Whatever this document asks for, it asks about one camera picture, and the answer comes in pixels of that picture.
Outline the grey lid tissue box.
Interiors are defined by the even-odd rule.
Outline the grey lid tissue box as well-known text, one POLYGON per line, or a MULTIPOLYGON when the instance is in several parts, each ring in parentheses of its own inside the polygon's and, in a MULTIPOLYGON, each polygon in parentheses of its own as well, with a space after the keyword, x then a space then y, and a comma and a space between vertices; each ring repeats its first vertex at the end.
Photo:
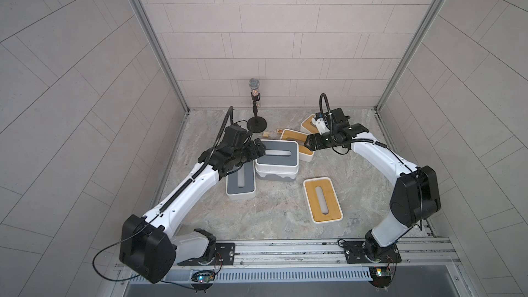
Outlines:
POLYGON ((245 163, 240 170, 227 176, 226 195, 230 200, 252 199, 256 193, 254 162, 245 163))
POLYGON ((263 140, 265 155, 256 160, 260 166, 298 167, 298 144, 291 140, 263 140))

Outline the wooden lid tissue box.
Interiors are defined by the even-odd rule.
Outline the wooden lid tissue box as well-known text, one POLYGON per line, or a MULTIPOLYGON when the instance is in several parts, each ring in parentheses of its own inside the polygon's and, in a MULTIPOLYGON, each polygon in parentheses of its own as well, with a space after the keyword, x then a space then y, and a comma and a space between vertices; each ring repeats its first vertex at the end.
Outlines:
POLYGON ((308 135, 319 133, 317 127, 313 123, 313 119, 315 118, 315 115, 310 115, 307 118, 304 119, 304 121, 301 122, 300 131, 302 133, 306 133, 308 135))
POLYGON ((306 146, 308 134, 294 131, 291 129, 284 129, 280 136, 281 140, 295 141, 298 144, 298 156, 300 161, 311 162, 314 157, 314 152, 310 151, 306 146))
POLYGON ((329 177, 305 180, 302 188, 309 217, 314 225, 320 226, 342 221, 342 209, 329 177))

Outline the black microphone stand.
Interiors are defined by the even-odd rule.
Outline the black microphone stand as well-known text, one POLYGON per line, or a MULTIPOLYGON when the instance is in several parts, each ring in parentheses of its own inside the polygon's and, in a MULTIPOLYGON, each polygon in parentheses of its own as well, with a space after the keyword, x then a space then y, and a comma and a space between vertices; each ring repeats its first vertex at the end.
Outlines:
POLYGON ((259 104, 261 101, 261 94, 259 91, 260 81, 258 78, 251 78, 249 81, 252 98, 253 117, 247 121, 247 129, 253 133, 262 133, 266 130, 268 124, 265 118, 259 116, 259 104))

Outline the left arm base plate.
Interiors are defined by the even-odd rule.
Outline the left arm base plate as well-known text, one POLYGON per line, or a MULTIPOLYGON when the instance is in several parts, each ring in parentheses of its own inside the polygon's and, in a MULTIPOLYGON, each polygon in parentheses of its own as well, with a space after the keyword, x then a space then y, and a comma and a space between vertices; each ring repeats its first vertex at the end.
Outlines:
POLYGON ((235 243, 213 243, 209 245, 205 253, 198 258, 190 258, 179 262, 179 266, 213 266, 233 265, 235 256, 235 243))

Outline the left circuit board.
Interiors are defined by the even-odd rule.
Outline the left circuit board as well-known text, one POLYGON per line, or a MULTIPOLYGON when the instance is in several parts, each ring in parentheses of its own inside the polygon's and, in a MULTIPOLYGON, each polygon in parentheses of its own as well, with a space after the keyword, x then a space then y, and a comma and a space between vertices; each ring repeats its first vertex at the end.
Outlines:
POLYGON ((210 270, 195 272, 191 276, 191 287, 197 292, 206 292, 213 286, 215 273, 210 270))

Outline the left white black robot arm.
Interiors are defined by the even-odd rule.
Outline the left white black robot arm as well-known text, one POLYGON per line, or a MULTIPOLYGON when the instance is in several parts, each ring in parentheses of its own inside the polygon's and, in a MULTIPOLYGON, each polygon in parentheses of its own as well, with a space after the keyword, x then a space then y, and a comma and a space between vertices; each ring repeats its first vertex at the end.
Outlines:
POLYGON ((265 155, 265 144, 238 124, 227 126, 213 147, 165 199, 142 217, 131 215, 122 226, 120 261, 150 283, 160 282, 178 263, 215 259, 216 238, 203 229, 172 240, 193 206, 227 175, 265 155))

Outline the aluminium mounting rail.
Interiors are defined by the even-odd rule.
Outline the aluminium mounting rail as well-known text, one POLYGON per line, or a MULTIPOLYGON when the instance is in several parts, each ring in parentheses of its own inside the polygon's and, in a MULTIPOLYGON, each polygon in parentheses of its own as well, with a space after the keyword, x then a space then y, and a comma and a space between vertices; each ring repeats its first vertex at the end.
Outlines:
POLYGON ((401 263, 356 263, 348 264, 338 239, 279 239, 279 240, 233 240, 217 243, 235 243, 233 265, 179 266, 174 270, 217 270, 257 268, 350 268, 460 265, 460 258, 448 238, 411 237, 402 238, 396 245, 401 263))

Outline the circuit board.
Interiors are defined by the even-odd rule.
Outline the circuit board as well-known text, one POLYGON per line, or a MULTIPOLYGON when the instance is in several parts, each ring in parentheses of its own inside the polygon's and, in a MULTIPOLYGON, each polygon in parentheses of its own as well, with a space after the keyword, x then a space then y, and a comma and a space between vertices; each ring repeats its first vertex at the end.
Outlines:
POLYGON ((369 268, 372 280, 369 282, 376 288, 387 288, 393 280, 393 274, 389 268, 369 268))
POLYGON ((206 292, 213 286, 215 273, 210 270, 195 272, 191 276, 191 287, 197 292, 206 292))

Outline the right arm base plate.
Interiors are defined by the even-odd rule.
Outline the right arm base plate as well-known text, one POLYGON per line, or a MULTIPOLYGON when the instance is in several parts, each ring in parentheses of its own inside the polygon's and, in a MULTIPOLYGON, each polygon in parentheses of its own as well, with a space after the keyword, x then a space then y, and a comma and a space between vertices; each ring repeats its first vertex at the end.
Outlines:
POLYGON ((348 241, 340 239, 338 245, 343 249, 348 264, 356 263, 401 263, 400 251, 395 243, 380 247, 375 241, 348 241))

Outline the right circuit board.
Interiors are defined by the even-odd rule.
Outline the right circuit board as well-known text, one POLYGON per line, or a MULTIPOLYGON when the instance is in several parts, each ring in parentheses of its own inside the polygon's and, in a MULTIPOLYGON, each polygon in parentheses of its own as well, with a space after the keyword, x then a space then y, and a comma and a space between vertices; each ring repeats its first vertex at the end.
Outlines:
POLYGON ((389 268, 369 268, 372 280, 369 282, 376 288, 387 288, 393 280, 393 274, 389 268))

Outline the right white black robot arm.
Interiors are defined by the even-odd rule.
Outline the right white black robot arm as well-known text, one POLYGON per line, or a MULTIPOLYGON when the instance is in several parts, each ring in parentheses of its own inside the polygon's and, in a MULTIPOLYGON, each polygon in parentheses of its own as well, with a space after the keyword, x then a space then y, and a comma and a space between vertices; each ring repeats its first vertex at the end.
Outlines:
POLYGON ((332 109, 327 95, 319 98, 319 112, 312 123, 318 132, 307 136, 304 146, 310 151, 343 148, 361 155, 393 184, 389 213, 368 231, 362 246, 363 256, 372 263, 390 261, 396 243, 415 225, 441 210, 437 173, 430 166, 418 166, 401 158, 380 142, 363 125, 350 124, 341 108, 332 109))

